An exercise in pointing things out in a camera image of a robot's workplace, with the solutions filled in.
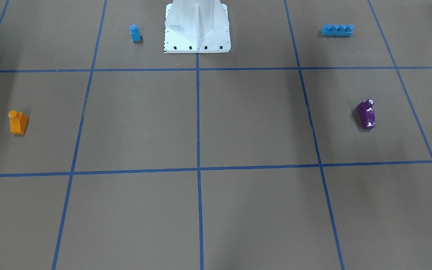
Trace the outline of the purple trapezoid block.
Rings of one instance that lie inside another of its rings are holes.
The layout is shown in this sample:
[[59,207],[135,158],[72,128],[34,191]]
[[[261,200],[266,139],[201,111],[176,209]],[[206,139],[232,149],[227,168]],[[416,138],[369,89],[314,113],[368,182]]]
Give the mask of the purple trapezoid block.
[[372,130],[375,127],[375,115],[373,106],[374,101],[372,99],[362,101],[357,106],[361,125],[362,128],[365,130]]

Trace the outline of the orange trapezoid block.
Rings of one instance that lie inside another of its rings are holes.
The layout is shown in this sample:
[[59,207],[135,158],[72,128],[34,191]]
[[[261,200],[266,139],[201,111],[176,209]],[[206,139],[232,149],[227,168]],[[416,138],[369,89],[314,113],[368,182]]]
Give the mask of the orange trapezoid block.
[[10,111],[8,117],[10,118],[10,132],[14,135],[24,135],[29,123],[29,117],[16,110]]

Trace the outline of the small blue block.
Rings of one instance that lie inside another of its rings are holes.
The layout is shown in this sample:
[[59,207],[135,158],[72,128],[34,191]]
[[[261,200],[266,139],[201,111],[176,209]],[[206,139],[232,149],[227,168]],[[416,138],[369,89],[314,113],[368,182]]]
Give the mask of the small blue block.
[[134,42],[139,42],[142,40],[140,29],[137,25],[133,24],[130,26],[130,36]]

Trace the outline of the long blue studded block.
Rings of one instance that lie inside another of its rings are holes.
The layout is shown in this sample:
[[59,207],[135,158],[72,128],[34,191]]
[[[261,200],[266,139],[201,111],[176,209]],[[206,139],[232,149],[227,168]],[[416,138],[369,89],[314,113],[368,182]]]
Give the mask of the long blue studded block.
[[352,36],[354,26],[352,24],[326,24],[321,29],[322,36]]

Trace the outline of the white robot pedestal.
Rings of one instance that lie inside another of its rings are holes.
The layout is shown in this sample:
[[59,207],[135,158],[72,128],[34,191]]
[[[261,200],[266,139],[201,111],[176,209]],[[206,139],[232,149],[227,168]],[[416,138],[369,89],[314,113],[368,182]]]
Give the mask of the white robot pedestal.
[[165,8],[167,54],[229,53],[228,7],[219,0],[174,0]]

